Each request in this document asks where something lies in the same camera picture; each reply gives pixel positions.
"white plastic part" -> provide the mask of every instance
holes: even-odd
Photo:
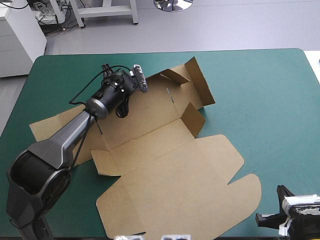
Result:
[[[163,235],[161,240],[191,240],[190,235]]]
[[[114,240],[145,240],[145,238],[141,235],[116,236]]]
[[[285,196],[282,209],[288,215],[290,208],[296,205],[320,204],[320,197],[316,194],[301,196]]]

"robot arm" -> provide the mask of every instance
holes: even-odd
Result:
[[[320,238],[320,197],[295,196],[284,185],[277,187],[279,213],[255,216],[258,227],[279,229],[279,235],[291,240]]]
[[[53,239],[44,214],[67,189],[76,160],[73,149],[94,120],[106,118],[114,109],[118,117],[125,117],[130,95],[148,90],[139,65],[121,74],[108,65],[102,67],[101,88],[86,101],[85,110],[52,137],[30,145],[8,170],[6,211],[24,240]]]

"flattened cardboard box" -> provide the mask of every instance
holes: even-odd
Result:
[[[99,174],[122,176],[97,200],[106,233],[217,237],[257,208],[260,181],[250,174],[228,185],[244,163],[241,155],[225,137],[194,139],[205,122],[197,109],[215,103],[195,58],[147,82],[147,93],[130,97],[126,118],[112,114],[99,121],[103,135],[92,126],[77,161],[93,157]],[[31,124],[37,141],[82,109]],[[231,213],[231,221],[222,220]],[[217,214],[219,220],[213,220]],[[205,226],[204,220],[214,224]]]

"cardboard tab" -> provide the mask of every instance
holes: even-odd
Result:
[[[186,69],[188,70],[194,87],[199,94],[199,97],[204,106],[214,104],[215,100],[212,96],[210,89],[208,87],[207,81],[197,63],[195,57],[191,58],[186,64]]]
[[[182,114],[181,120],[194,137],[198,135],[206,121],[191,102]]]
[[[90,152],[99,175],[121,176],[115,160],[109,151],[91,150]]]
[[[162,71],[161,74],[163,76],[166,76],[167,78],[175,81],[176,83],[178,83],[180,85],[188,83],[190,81],[172,69],[166,69],[166,70]]]

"black cable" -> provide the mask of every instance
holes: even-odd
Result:
[[[116,108],[115,114],[118,118],[125,118],[129,113],[129,97],[124,99],[124,101]]]
[[[56,28],[55,28],[55,29],[53,29],[52,31],[44,32],[44,35],[47,35],[47,34],[53,33],[53,32],[55,32],[58,28],[60,28],[60,26],[59,26],[59,25],[57,25],[57,26],[56,26]]]
[[[79,1],[82,3],[83,7],[86,8],[86,5],[84,4],[84,2],[82,0],[79,0]]]
[[[111,66],[110,68],[111,69],[113,69],[113,68],[124,68],[124,69],[127,69],[130,72],[130,68],[128,68],[126,66],[122,66],[122,65],[114,65],[114,66]]]
[[[3,2],[0,2],[0,4],[2,4],[2,5],[4,5],[4,6],[6,6],[7,8],[11,8],[11,9],[25,9],[26,7],[28,7],[29,6],[29,3],[27,3],[25,6],[23,6],[23,7],[14,7],[14,6],[9,6],[9,5],[6,5],[6,4],[4,4]]]
[[[110,69],[112,69],[112,68],[125,68],[125,69],[127,69],[128,71],[130,71],[130,69],[129,69],[128,67],[122,66],[122,65],[114,65],[114,66],[110,66],[109,68],[110,68]],[[69,104],[72,104],[72,105],[83,104],[83,105],[85,105],[85,106],[87,107],[86,103],[84,103],[84,102],[82,102],[82,101],[77,101],[77,102],[73,102],[73,101],[74,101],[84,90],[86,90],[86,88],[87,88],[97,77],[99,77],[100,74],[102,74],[102,73],[104,73],[104,72],[106,72],[106,71],[108,71],[108,70],[109,70],[108,68],[107,68],[107,69],[104,69],[104,70],[102,70],[101,72],[99,72],[97,75],[95,75],[94,78],[92,78],[92,79],[84,86],[84,88],[83,88],[80,92],[78,92],[78,93],[69,101]]]
[[[75,154],[73,163],[72,163],[71,168],[70,168],[71,170],[74,168],[74,166],[75,166],[75,164],[76,164],[76,161],[77,161],[77,159],[78,159],[79,153],[80,153],[80,151],[81,151],[81,148],[82,148],[82,146],[83,146],[83,144],[84,144],[84,142],[85,142],[87,133],[88,133],[89,128],[90,128],[91,117],[92,117],[92,114],[89,115],[88,121],[86,122],[85,131],[84,131],[84,134],[83,134],[83,136],[82,136],[82,138],[81,138],[81,142],[80,142],[80,145],[79,145],[79,147],[78,147],[78,150],[76,151],[76,154]]]

